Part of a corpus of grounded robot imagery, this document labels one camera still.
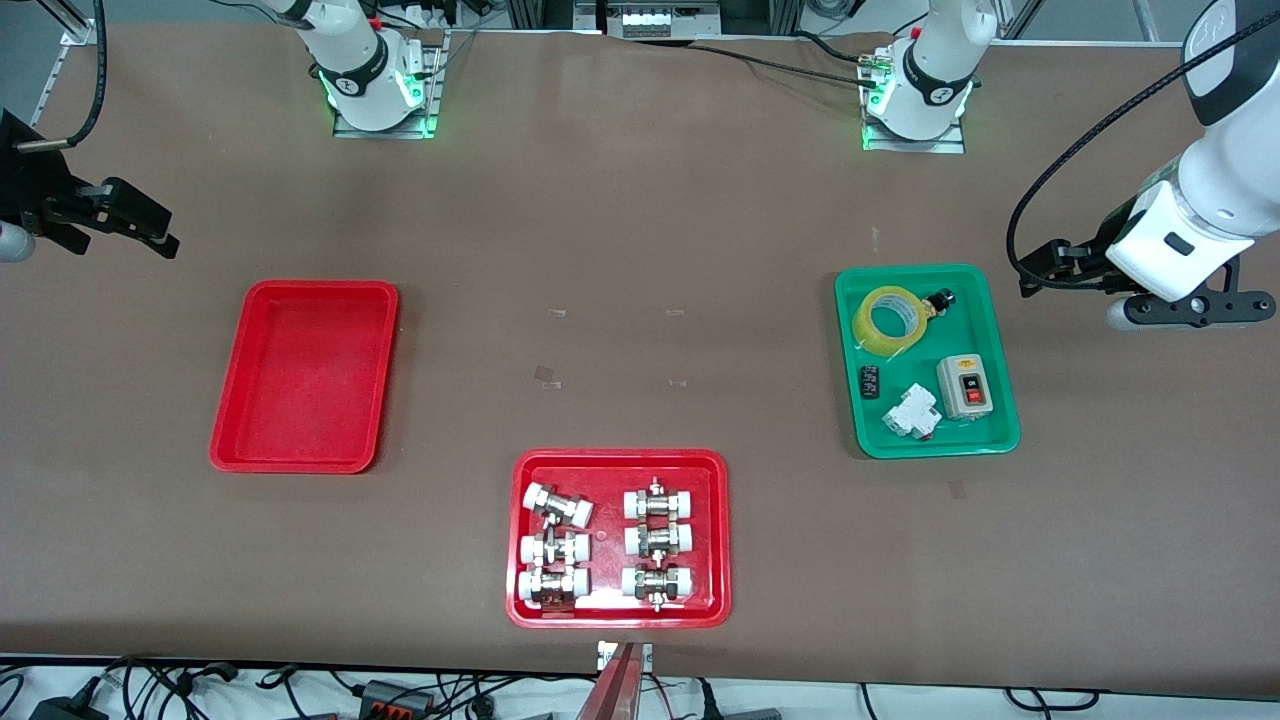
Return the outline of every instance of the tape roll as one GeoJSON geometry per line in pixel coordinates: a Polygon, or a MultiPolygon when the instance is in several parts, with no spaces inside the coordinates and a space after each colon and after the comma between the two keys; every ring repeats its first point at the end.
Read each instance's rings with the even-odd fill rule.
{"type": "Polygon", "coordinates": [[[897,286],[878,287],[870,291],[863,299],[863,304],[858,306],[858,314],[854,315],[854,338],[867,352],[881,357],[892,357],[924,337],[927,318],[924,304],[910,291],[897,286]],[[878,307],[892,310],[901,318],[906,333],[895,337],[877,328],[876,323],[872,322],[872,310],[878,307]]]}

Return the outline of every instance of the empty red tray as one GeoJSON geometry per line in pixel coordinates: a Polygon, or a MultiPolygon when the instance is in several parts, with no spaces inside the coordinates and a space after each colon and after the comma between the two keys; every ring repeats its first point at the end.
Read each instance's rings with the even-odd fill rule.
{"type": "MultiPolygon", "coordinates": [[[[507,548],[507,616],[521,628],[713,628],[728,618],[728,469],[709,450],[530,450],[516,462],[511,487],[511,527],[507,548]],[[657,477],[666,489],[689,491],[694,550],[671,557],[672,565],[692,570],[694,592],[680,607],[654,612],[648,602],[622,593],[622,568],[635,568],[623,546],[623,528],[635,520],[622,515],[622,493],[645,489],[657,477]],[[591,537],[591,593],[567,611],[544,612],[516,593],[520,538],[543,527],[525,510],[530,483],[552,486],[558,495],[580,495],[595,503],[586,533],[591,537]]],[[[562,570],[561,564],[552,569],[562,570]]]]}
{"type": "Polygon", "coordinates": [[[352,474],[378,448],[396,287],[264,281],[241,310],[209,460],[228,473],[352,474]]]}

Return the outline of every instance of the brown table surface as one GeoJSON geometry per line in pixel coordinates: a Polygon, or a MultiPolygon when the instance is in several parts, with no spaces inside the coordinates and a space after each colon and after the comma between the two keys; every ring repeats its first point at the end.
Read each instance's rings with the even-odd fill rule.
{"type": "MultiPolygon", "coordinates": [[[[1004,259],[1030,181],[1175,53],[995,47],[969,152],[928,156],[861,151],[847,87],[600,37],[479,37],[430,142],[332,140],[280,28],[118,26],[110,51],[68,160],[154,195],[183,246],[42,241],[0,269],[3,650],[588,671],[596,639],[645,638],[672,675],[1280,692],[1280,322],[1108,332],[1106,297],[1023,301],[1004,259]],[[1021,445],[869,460],[832,281],[956,261],[991,279],[1021,445]],[[241,301],[276,277],[399,287],[364,475],[209,465],[241,301]],[[730,619],[512,625],[511,469],[540,446],[723,454],[730,619]]],[[[69,58],[46,136],[91,67],[69,58]]],[[[1089,237],[1197,133],[1178,88],[1138,109],[1024,249],[1089,237]]],[[[1244,282],[1277,287],[1274,243],[1244,282]]]]}

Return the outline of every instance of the black cable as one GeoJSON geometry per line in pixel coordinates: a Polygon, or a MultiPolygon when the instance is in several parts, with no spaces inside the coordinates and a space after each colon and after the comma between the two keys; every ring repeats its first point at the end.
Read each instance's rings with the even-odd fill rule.
{"type": "Polygon", "coordinates": [[[1044,715],[1046,719],[1050,716],[1048,715],[1050,711],[1052,711],[1052,712],[1080,712],[1082,710],[1089,710],[1091,707],[1093,707],[1094,705],[1097,705],[1098,700],[1102,697],[1102,692],[1101,691],[1073,691],[1073,692],[1088,693],[1089,694],[1089,700],[1087,700],[1084,702],[1080,702],[1080,703],[1076,703],[1076,705],[1050,705],[1050,703],[1044,702],[1044,696],[1042,696],[1038,689],[1036,689],[1036,688],[1025,688],[1025,691],[1029,692],[1029,693],[1032,693],[1032,696],[1036,698],[1036,702],[1039,703],[1037,706],[1037,705],[1027,705],[1025,702],[1018,700],[1018,697],[1014,696],[1014,691],[1015,689],[1018,689],[1018,688],[1005,688],[1005,698],[1007,698],[1009,702],[1011,702],[1015,706],[1018,706],[1019,710],[1025,710],[1027,712],[1041,712],[1041,714],[1044,715]]]}
{"type": "Polygon", "coordinates": [[[879,720],[879,717],[876,716],[876,708],[872,707],[872,696],[867,692],[867,683],[858,683],[858,688],[863,691],[863,705],[867,706],[867,715],[869,715],[872,720],[879,720]]]}
{"type": "Polygon", "coordinates": [[[1044,702],[1044,696],[1039,694],[1039,691],[1036,688],[1027,688],[1027,692],[1032,693],[1032,697],[1036,698],[1038,705],[1027,705],[1020,702],[1016,697],[1014,697],[1014,688],[1005,688],[1005,697],[1009,698],[1009,702],[1018,706],[1019,710],[1025,710],[1027,712],[1039,712],[1044,716],[1044,720],[1053,720],[1053,715],[1050,712],[1051,707],[1047,702],[1044,702]]]}
{"type": "Polygon", "coordinates": [[[919,15],[919,17],[915,17],[915,18],[911,18],[911,19],[906,20],[906,22],[905,22],[905,23],[902,23],[902,24],[901,24],[901,26],[900,26],[900,27],[899,27],[897,29],[895,29],[895,31],[893,31],[893,35],[896,36],[897,33],[900,33],[900,32],[902,32],[904,29],[906,29],[906,28],[909,28],[909,27],[914,26],[915,23],[918,23],[918,22],[923,20],[923,19],[924,19],[924,18],[927,18],[927,17],[929,17],[929,14],[928,14],[928,13],[924,13],[923,15],[919,15]]]}
{"type": "Polygon", "coordinates": [[[329,676],[333,678],[334,682],[338,683],[339,685],[347,688],[347,692],[349,692],[351,694],[356,694],[356,685],[352,685],[351,683],[339,678],[335,670],[329,670],[329,676]]]}
{"type": "Polygon", "coordinates": [[[1027,210],[1027,205],[1029,205],[1032,199],[1036,197],[1036,193],[1039,192],[1042,187],[1044,187],[1044,183],[1047,183],[1050,178],[1052,178],[1060,169],[1062,169],[1062,165],[1065,165],[1068,160],[1074,158],[1094,137],[1102,135],[1102,131],[1115,124],[1116,120],[1128,115],[1130,110],[1146,102],[1152,95],[1160,92],[1178,78],[1203,65],[1204,63],[1215,58],[1219,53],[1222,53],[1228,47],[1231,47],[1236,42],[1244,40],[1245,37],[1249,37],[1251,35],[1270,26],[1277,19],[1280,19],[1280,10],[1272,10],[1268,15],[1244,27],[1243,29],[1236,31],[1234,35],[1231,35],[1226,40],[1222,40],[1217,45],[1213,45],[1207,51],[1201,53],[1199,55],[1183,63],[1181,65],[1178,65],[1176,68],[1174,68],[1172,72],[1157,79],[1156,82],[1151,83],[1149,86],[1146,87],[1146,90],[1130,97],[1124,105],[1120,105],[1119,108],[1112,110],[1111,114],[1108,114],[1106,118],[1102,118],[1102,120],[1100,120],[1098,124],[1089,128],[1089,131],[1082,135],[1080,138],[1076,140],[1074,143],[1071,143],[1071,146],[1068,147],[1065,152],[1059,155],[1057,160],[1053,160],[1053,164],[1050,165],[1048,169],[1046,169],[1043,173],[1041,173],[1041,177],[1036,178],[1036,182],[1032,183],[1030,188],[1027,190],[1027,193],[1023,195],[1021,200],[1018,201],[1018,205],[1014,206],[1014,213],[1009,218],[1009,231],[1005,234],[1005,254],[1009,256],[1009,263],[1014,266],[1015,270],[1018,270],[1018,274],[1021,277],[1024,282],[1027,282],[1028,284],[1036,284],[1038,287],[1047,287],[1053,290],[1102,288],[1101,283],[1046,279],[1030,272],[1030,269],[1027,268],[1027,265],[1023,265],[1023,261],[1018,259],[1016,238],[1018,238],[1018,223],[1021,220],[1023,211],[1027,210]]]}
{"type": "Polygon", "coordinates": [[[739,53],[733,53],[732,50],[724,50],[722,47],[709,47],[707,45],[687,45],[686,47],[689,47],[690,50],[701,50],[703,53],[716,53],[717,55],[724,55],[727,58],[736,58],[739,60],[744,60],[744,61],[748,61],[748,63],[755,63],[758,65],[764,65],[767,68],[776,68],[776,69],[780,69],[780,70],[786,70],[788,73],[796,73],[796,74],[800,74],[800,76],[809,76],[809,77],[815,77],[815,78],[822,78],[822,79],[831,79],[831,81],[836,81],[836,82],[846,82],[849,85],[856,85],[859,87],[876,87],[876,83],[872,82],[872,81],[869,81],[869,79],[859,79],[859,78],[845,77],[845,76],[833,76],[831,73],[820,73],[818,70],[809,70],[809,69],[805,69],[805,68],[797,68],[795,65],[783,65],[782,63],[774,63],[773,60],[764,60],[762,58],[753,58],[750,55],[742,55],[742,54],[739,54],[739,53]]]}
{"type": "Polygon", "coordinates": [[[79,145],[97,124],[99,115],[102,114],[102,102],[106,100],[106,12],[102,9],[102,0],[93,0],[93,35],[97,41],[97,81],[93,85],[93,104],[88,108],[88,115],[81,128],[61,142],[52,142],[49,146],[36,149],[36,152],[49,150],[65,150],[79,145]]]}
{"type": "MultiPolygon", "coordinates": [[[[165,675],[168,676],[169,671],[168,670],[163,670],[163,673],[165,673],[165,675]]],[[[145,719],[147,716],[147,707],[151,706],[151,698],[155,697],[156,691],[160,689],[160,680],[157,680],[152,675],[151,679],[147,680],[147,683],[142,685],[142,689],[146,691],[147,694],[142,697],[142,705],[138,707],[138,717],[145,719]]],[[[133,710],[132,705],[129,706],[129,710],[131,711],[133,710]]]]}
{"type": "Polygon", "coordinates": [[[820,36],[818,36],[815,33],[812,33],[812,32],[809,32],[806,29],[797,29],[797,31],[792,32],[791,35],[794,37],[804,37],[804,38],[812,40],[813,44],[818,46],[818,50],[822,50],[823,53],[831,55],[832,58],[835,58],[837,60],[844,60],[846,63],[855,63],[855,64],[859,61],[858,55],[850,55],[847,53],[841,53],[840,50],[836,50],[831,45],[827,45],[827,41],[823,40],[820,36]]]}
{"type": "Polygon", "coordinates": [[[264,18],[271,20],[271,24],[278,24],[275,22],[275,15],[273,15],[271,13],[268,13],[265,9],[259,8],[257,5],[255,5],[252,3],[228,3],[227,0],[207,0],[207,1],[212,3],[214,5],[221,5],[223,8],[238,8],[241,10],[257,10],[259,13],[262,14],[264,18]]]}
{"type": "Polygon", "coordinates": [[[284,694],[289,696],[289,705],[292,705],[293,711],[298,714],[298,720],[308,720],[311,717],[302,710],[302,706],[298,705],[298,696],[293,694],[291,675],[284,676],[284,694]]]}
{"type": "Polygon", "coordinates": [[[712,692],[712,684],[707,682],[707,678],[695,678],[695,680],[703,687],[703,720],[724,720],[719,706],[716,705],[716,693],[712,692]]]}
{"type": "Polygon", "coordinates": [[[15,682],[17,684],[13,687],[13,694],[9,696],[9,700],[6,700],[3,706],[0,706],[0,717],[4,717],[4,714],[9,712],[9,708],[13,707],[13,703],[18,701],[18,693],[22,692],[22,685],[27,683],[27,679],[23,678],[20,673],[17,675],[5,675],[4,678],[0,678],[0,688],[5,687],[5,684],[8,684],[10,680],[15,682]]]}
{"type": "MultiPolygon", "coordinates": [[[[497,685],[494,685],[494,687],[492,687],[492,688],[489,688],[489,689],[486,689],[486,691],[480,691],[480,692],[477,692],[477,693],[476,693],[476,697],[488,697],[488,696],[490,696],[490,694],[493,694],[493,693],[495,693],[495,692],[498,692],[498,691],[500,691],[500,689],[503,689],[503,688],[506,688],[506,687],[508,687],[508,685],[513,685],[513,684],[516,684],[516,683],[518,683],[518,682],[521,682],[521,680],[524,680],[524,679],[525,679],[525,678],[507,678],[507,679],[504,679],[504,680],[498,680],[498,684],[497,684],[497,685]]],[[[480,684],[481,682],[485,682],[485,680],[481,680],[481,679],[476,679],[476,680],[474,680],[474,682],[472,682],[472,684],[471,684],[471,685],[470,685],[470,687],[468,687],[467,689],[470,689],[470,688],[472,688],[472,687],[479,687],[479,684],[480,684]]],[[[468,700],[467,702],[472,702],[474,700],[475,700],[475,698],[471,698],[471,700],[468,700]]],[[[435,710],[434,712],[435,712],[435,715],[453,715],[453,714],[454,714],[454,712],[457,712],[457,711],[458,711],[458,707],[456,707],[456,706],[453,705],[453,702],[451,701],[451,702],[448,702],[448,703],[447,703],[447,705],[445,705],[444,707],[440,707],[440,708],[435,710]]]]}
{"type": "Polygon", "coordinates": [[[164,719],[164,714],[169,707],[169,702],[173,701],[173,698],[175,697],[182,702],[182,707],[187,712],[186,715],[187,720],[191,720],[192,717],[209,720],[209,715],[206,715],[205,711],[201,710],[200,706],[197,706],[196,702],[191,700],[191,697],[188,697],[192,689],[188,683],[193,682],[195,678],[197,678],[198,675],[195,676],[188,675],[184,678],[184,673],[187,673],[186,667],[179,666],[179,667],[160,670],[159,667],[151,665],[150,662],[134,657],[123,659],[123,661],[124,661],[124,683],[122,685],[122,694],[125,698],[124,711],[125,716],[129,720],[140,720],[146,716],[147,706],[151,702],[152,693],[155,693],[155,691],[157,691],[159,688],[164,688],[165,691],[168,691],[168,694],[165,694],[164,701],[160,702],[160,714],[157,715],[159,720],[164,719]],[[151,691],[148,691],[147,697],[143,698],[142,707],[138,712],[134,712],[132,703],[128,702],[129,679],[133,674],[133,667],[142,667],[143,670],[150,673],[151,678],[155,680],[155,687],[152,687],[151,691]],[[178,678],[170,679],[169,673],[174,670],[178,671],[178,678]]]}

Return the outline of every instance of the small black component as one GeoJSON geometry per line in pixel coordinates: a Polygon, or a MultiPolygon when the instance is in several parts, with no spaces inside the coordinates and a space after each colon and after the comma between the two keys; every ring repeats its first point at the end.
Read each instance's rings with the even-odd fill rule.
{"type": "Polygon", "coordinates": [[[493,698],[483,694],[471,701],[471,712],[475,714],[476,720],[494,720],[494,705],[493,698]]]}
{"type": "Polygon", "coordinates": [[[31,712],[31,720],[110,720],[110,717],[92,707],[81,707],[78,701],[69,697],[51,697],[40,701],[31,712]]]}
{"type": "Polygon", "coordinates": [[[928,302],[938,313],[938,315],[941,315],[947,311],[947,307],[956,304],[956,293],[947,288],[942,288],[925,297],[924,301],[928,302]]]}
{"type": "Polygon", "coordinates": [[[858,369],[858,393],[863,400],[879,397],[879,365],[863,365],[858,369]]]}

